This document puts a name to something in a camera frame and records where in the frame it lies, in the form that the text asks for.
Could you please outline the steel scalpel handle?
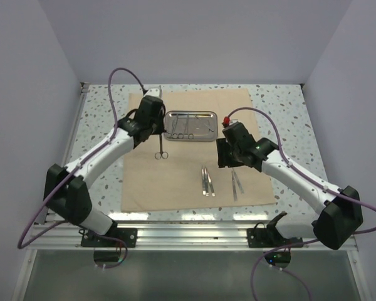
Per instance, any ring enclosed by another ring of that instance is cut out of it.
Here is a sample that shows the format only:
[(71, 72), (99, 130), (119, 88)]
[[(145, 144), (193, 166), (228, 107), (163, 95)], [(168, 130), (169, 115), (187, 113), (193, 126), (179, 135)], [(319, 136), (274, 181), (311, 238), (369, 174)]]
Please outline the steel scalpel handle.
[(236, 179), (234, 176), (234, 171), (231, 171), (231, 177), (232, 177), (232, 195), (233, 195), (233, 200), (235, 203), (238, 202), (238, 196), (237, 196), (237, 191), (236, 191)]
[(238, 186), (238, 189), (239, 189), (240, 193), (244, 194), (243, 185), (241, 184), (241, 181), (240, 181), (240, 179), (238, 177), (238, 174), (237, 174), (235, 168), (232, 168), (232, 176), (233, 176), (233, 178), (234, 178), (234, 180), (236, 182), (236, 185)]

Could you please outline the steel tweezers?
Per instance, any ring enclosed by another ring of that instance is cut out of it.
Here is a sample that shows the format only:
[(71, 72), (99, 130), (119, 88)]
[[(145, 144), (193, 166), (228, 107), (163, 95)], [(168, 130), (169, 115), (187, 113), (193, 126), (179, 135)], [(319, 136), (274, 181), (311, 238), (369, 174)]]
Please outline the steel tweezers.
[(207, 186), (206, 168), (204, 166), (202, 166), (201, 168), (201, 181), (202, 181), (202, 194), (208, 197), (209, 190)]
[(206, 177), (207, 196), (215, 197), (216, 194), (215, 194), (214, 186), (213, 186), (212, 179), (207, 168), (204, 169), (204, 172), (205, 172), (205, 177)]

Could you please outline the steel scissors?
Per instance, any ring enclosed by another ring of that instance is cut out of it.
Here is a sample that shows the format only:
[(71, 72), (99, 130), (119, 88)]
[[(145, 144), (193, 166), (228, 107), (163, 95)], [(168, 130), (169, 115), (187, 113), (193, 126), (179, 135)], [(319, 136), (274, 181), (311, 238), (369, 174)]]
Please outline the steel scissors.
[(155, 153), (154, 157), (157, 160), (167, 159), (169, 157), (168, 152), (164, 150), (163, 134), (159, 135), (159, 151)]

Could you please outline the beige cloth wrap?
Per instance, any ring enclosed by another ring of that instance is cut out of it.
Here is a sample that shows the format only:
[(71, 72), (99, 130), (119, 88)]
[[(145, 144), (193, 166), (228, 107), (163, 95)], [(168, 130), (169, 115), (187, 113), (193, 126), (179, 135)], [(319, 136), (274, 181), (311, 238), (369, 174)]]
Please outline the beige cloth wrap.
[[(217, 115), (216, 133), (223, 137), (221, 122), (239, 107), (253, 107), (246, 88), (216, 89), (191, 92), (167, 92), (162, 100), (167, 109), (211, 111)], [(254, 112), (240, 111), (233, 118), (241, 121), (249, 133), (260, 139)], [(238, 188), (234, 202), (231, 169), (218, 168), (215, 142), (177, 142), (164, 140), (168, 159), (155, 158), (159, 150), (158, 136), (123, 156), (122, 211), (149, 212), (180, 209), (222, 208), (231, 206), (259, 206), (274, 203), (272, 181), (269, 176), (248, 167), (234, 168), (244, 189)], [(215, 196), (202, 193), (201, 167), (206, 166)]]

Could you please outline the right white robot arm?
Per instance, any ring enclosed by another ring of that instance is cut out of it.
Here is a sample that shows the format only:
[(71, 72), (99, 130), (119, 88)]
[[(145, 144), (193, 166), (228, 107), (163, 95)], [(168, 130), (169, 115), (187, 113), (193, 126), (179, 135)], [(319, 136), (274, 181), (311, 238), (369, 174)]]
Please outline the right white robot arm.
[(286, 156), (280, 145), (267, 138), (256, 140), (241, 122), (231, 123), (222, 133), (223, 138), (216, 140), (220, 168), (254, 168), (284, 184), (315, 212), (312, 218), (280, 213), (264, 228), (251, 228), (252, 246), (283, 246), (315, 238), (337, 250), (363, 223), (360, 205), (349, 201), (359, 199), (353, 187), (341, 189), (317, 178)]

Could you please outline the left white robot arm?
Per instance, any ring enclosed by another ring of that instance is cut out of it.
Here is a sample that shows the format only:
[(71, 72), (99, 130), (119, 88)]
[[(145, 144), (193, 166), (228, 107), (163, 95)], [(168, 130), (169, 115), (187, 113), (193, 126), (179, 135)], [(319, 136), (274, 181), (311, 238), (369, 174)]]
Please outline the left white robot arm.
[(91, 185), (115, 161), (164, 129), (162, 89), (151, 88), (137, 109), (116, 121), (116, 127), (94, 148), (61, 167), (51, 166), (46, 175), (44, 203), (65, 221), (88, 229), (103, 246), (118, 238), (115, 222), (92, 205)]

